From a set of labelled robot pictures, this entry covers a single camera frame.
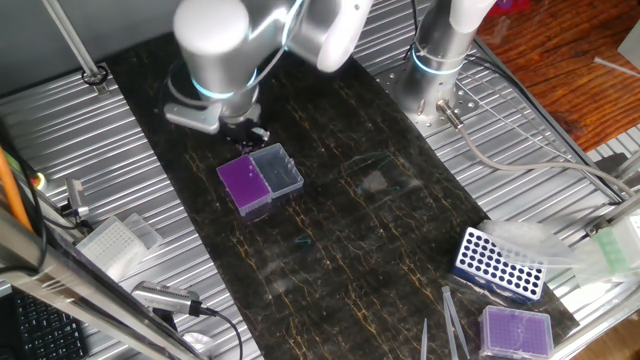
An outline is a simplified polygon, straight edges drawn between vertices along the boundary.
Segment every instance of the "orange cable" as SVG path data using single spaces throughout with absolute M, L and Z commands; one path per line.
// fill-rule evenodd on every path
M 29 217 L 27 216 L 24 204 L 22 203 L 22 198 L 20 197 L 20 192 L 18 191 L 16 179 L 13 177 L 13 172 L 11 172 L 11 167 L 7 162 L 7 157 L 5 156 L 2 147 L 0 147 L 0 181 L 2 181 L 2 184 L 4 185 L 4 192 L 7 195 L 7 200 L 9 201 L 9 206 L 11 207 L 13 216 L 24 227 L 29 229 L 29 231 L 33 232 L 33 228 L 29 222 Z

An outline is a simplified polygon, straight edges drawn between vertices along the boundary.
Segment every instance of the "purple tip box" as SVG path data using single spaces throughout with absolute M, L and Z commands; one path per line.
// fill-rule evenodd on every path
M 480 320 L 480 355 L 508 359 L 550 359 L 551 319 L 547 314 L 487 306 Z
M 242 216 L 304 182 L 280 144 L 228 162 L 218 168 L 218 175 Z

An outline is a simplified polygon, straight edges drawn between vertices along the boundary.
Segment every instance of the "white cable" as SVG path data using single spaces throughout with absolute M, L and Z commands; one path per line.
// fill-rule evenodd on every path
M 471 77 L 468 73 L 465 73 L 464 71 L 461 71 L 462 73 L 464 73 L 465 75 Z M 483 83 L 485 86 L 487 86 L 489 89 L 495 91 L 496 93 L 498 93 L 498 89 L 492 87 L 491 85 L 487 84 L 483 79 L 478 79 L 477 77 L 473 76 L 473 79 L 475 79 L 476 81 L 480 81 L 481 83 Z M 571 159 L 570 157 L 564 155 L 563 153 L 556 151 L 546 145 L 544 145 L 543 143 L 539 142 L 536 138 L 534 138 L 533 136 L 527 134 L 526 132 L 524 132 L 522 129 L 518 128 L 517 126 L 513 125 L 510 121 L 508 121 L 507 119 L 505 119 L 504 117 L 502 117 L 501 115 L 499 115 L 497 112 L 495 112 L 493 109 L 491 109 L 490 107 L 488 107 L 484 102 L 480 101 L 480 99 L 478 99 L 478 97 L 476 97 L 475 95 L 473 95 L 471 93 L 470 90 L 464 88 L 465 91 L 469 94 L 469 96 L 471 96 L 471 98 L 473 98 L 473 100 L 477 101 L 478 104 L 480 104 L 482 107 L 484 107 L 485 109 L 489 110 L 493 115 L 495 115 L 498 119 L 502 120 L 502 122 L 504 122 L 505 124 L 511 126 L 514 130 L 518 131 L 519 133 L 521 133 L 522 135 L 528 137 L 529 139 L 531 139 L 531 141 L 535 142 L 536 144 L 540 145 L 541 147 L 549 150 L 550 152 L 559 155 L 571 162 L 575 162 L 573 159 Z
M 304 16 L 307 13 L 307 9 L 309 7 L 309 3 L 310 2 L 311 2 L 310 0 L 306 0 L 304 2 L 304 4 L 302 5 L 302 9 L 300 10 L 300 16 L 298 17 L 298 21 L 296 21 L 296 24 L 293 26 L 293 28 L 289 32 L 289 37 L 282 44 L 282 46 L 280 47 L 280 49 L 278 50 L 276 55 L 273 57 L 271 62 L 264 68 L 264 70 L 262 70 L 262 72 L 260 72 L 260 74 L 253 80 L 253 82 L 251 82 L 250 84 L 247 84 L 247 86 L 245 86 L 244 88 L 242 88 L 242 89 L 240 89 L 238 91 L 234 91 L 233 94 L 238 94 L 238 93 L 242 93 L 242 92 L 245 92 L 245 91 L 253 89 L 255 86 L 257 86 L 260 83 L 260 81 L 262 79 L 264 79 L 265 76 L 267 76 L 269 71 L 271 71 L 271 69 L 276 65 L 278 60 L 280 60 L 280 57 L 282 56 L 282 54 L 284 54 L 285 50 L 287 49 L 287 45 L 289 45 L 289 41 L 291 40 L 293 35 L 295 35 L 295 33 L 297 32 L 298 27 L 300 27 L 300 23 L 302 23 L 302 19 L 304 18 Z M 169 87 L 169 91 L 171 92 L 171 94 L 173 96 L 175 96 L 178 100 L 184 102 L 187 105 L 192 105 L 192 106 L 210 106 L 211 104 L 220 101 L 219 99 L 213 99 L 213 100 L 208 100 L 208 101 L 195 100 L 195 99 L 191 99 L 191 98 L 188 98 L 188 97 L 182 95 L 175 88 L 175 86 L 173 86 L 173 81 L 171 80 L 171 74 L 169 74 L 169 77 L 167 79 L 167 86 Z
M 462 136 L 464 141 L 469 146 L 469 149 L 471 150 L 471 152 L 473 152 L 478 157 L 478 159 L 480 159 L 480 161 L 498 170 L 526 171 L 526 170 L 537 170 L 537 169 L 546 169 L 546 168 L 568 168 L 568 169 L 582 170 L 590 174 L 593 174 L 595 176 L 599 176 L 607 181 L 610 181 L 611 183 L 616 185 L 620 190 L 627 193 L 630 197 L 632 198 L 635 197 L 635 193 L 622 181 L 614 178 L 613 176 L 605 172 L 602 172 L 598 169 L 594 169 L 587 165 L 567 163 L 567 162 L 544 162 L 539 164 L 527 164 L 527 165 L 507 165 L 507 164 L 497 163 L 489 159 L 488 157 L 484 156 L 480 152 L 480 150 L 478 150 L 478 148 L 471 141 L 471 138 L 467 134 L 467 131 L 464 129 L 464 127 L 459 128 L 458 132 L 460 133 L 460 136 Z

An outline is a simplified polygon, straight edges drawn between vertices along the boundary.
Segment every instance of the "gray cable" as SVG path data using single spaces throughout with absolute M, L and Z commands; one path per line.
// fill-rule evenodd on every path
M 278 50 L 276 55 L 273 57 L 271 62 L 264 68 L 264 70 L 262 70 L 262 72 L 260 72 L 260 74 L 255 78 L 255 80 L 253 80 L 253 82 L 251 84 L 247 84 L 247 86 L 243 87 L 242 89 L 240 89 L 238 91 L 234 91 L 233 92 L 234 94 L 242 93 L 242 92 L 249 91 L 249 90 L 253 89 L 255 86 L 257 86 L 260 83 L 260 81 L 262 79 L 264 79 L 265 76 L 267 76 L 269 71 L 271 71 L 271 69 L 276 65 L 278 60 L 280 60 L 280 57 L 282 56 L 282 54 L 284 54 L 285 50 L 287 49 L 287 45 L 289 45 L 289 41 L 291 40 L 293 35 L 295 35 L 295 33 L 298 31 L 298 28 L 300 27 L 300 23 L 302 23 L 302 19 L 307 14 L 307 9 L 309 7 L 309 3 L 310 2 L 311 2 L 311 0 L 305 0 L 304 3 L 302 4 L 302 9 L 300 9 L 300 15 L 298 17 L 298 21 L 296 21 L 295 25 L 293 25 L 293 28 L 291 29 L 291 32 L 289 33 L 289 37 L 284 42 L 284 44 L 280 47 L 280 49 Z M 169 91 L 171 92 L 171 94 L 173 96 L 175 96 L 178 100 L 182 101 L 183 103 L 185 103 L 187 105 L 191 105 L 191 106 L 209 106 L 209 105 L 219 101 L 219 99 L 195 100 L 195 99 L 191 99 L 191 98 L 188 98 L 188 97 L 182 95 L 180 92 L 178 92 L 178 90 L 175 88 L 175 86 L 173 86 L 173 81 L 171 80 L 171 74 L 169 74 L 169 78 L 167 79 L 167 86 L 169 87 Z
M 570 162 L 544 162 L 539 164 L 527 164 L 527 165 L 506 165 L 506 164 L 497 163 L 489 159 L 488 157 L 484 156 L 480 152 L 480 150 L 478 150 L 478 148 L 471 141 L 471 138 L 469 137 L 469 134 L 467 134 L 467 131 L 464 129 L 464 127 L 459 128 L 458 132 L 460 133 L 464 141 L 469 146 L 469 149 L 471 149 L 471 151 L 478 157 L 478 159 L 480 159 L 480 161 L 482 161 L 483 163 L 491 166 L 492 168 L 496 168 L 499 170 L 507 170 L 507 171 L 525 171 L 525 170 L 537 170 L 537 169 L 546 169 L 546 168 L 568 168 L 568 169 L 582 170 L 582 171 L 591 173 L 595 176 L 599 176 L 607 181 L 610 181 L 611 183 L 615 184 L 618 188 L 620 188 L 620 190 L 627 193 L 630 197 L 635 197 L 635 193 L 622 181 L 614 178 L 613 176 L 605 172 L 602 172 L 598 169 L 594 169 L 591 166 L 587 166 L 587 165 L 570 163 Z

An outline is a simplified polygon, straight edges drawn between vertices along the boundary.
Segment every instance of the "keyboard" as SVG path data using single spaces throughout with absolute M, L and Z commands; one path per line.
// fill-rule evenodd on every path
M 4 328 L 2 333 L 15 334 L 13 343 L 4 345 L 13 350 L 15 358 L 80 360 L 87 357 L 80 323 L 70 315 L 15 288 L 11 294 L 3 297 L 0 306 L 4 308 L 2 313 L 11 312 L 7 307 L 13 306 L 13 313 L 17 317 L 17 321 L 6 321 L 0 325 Z

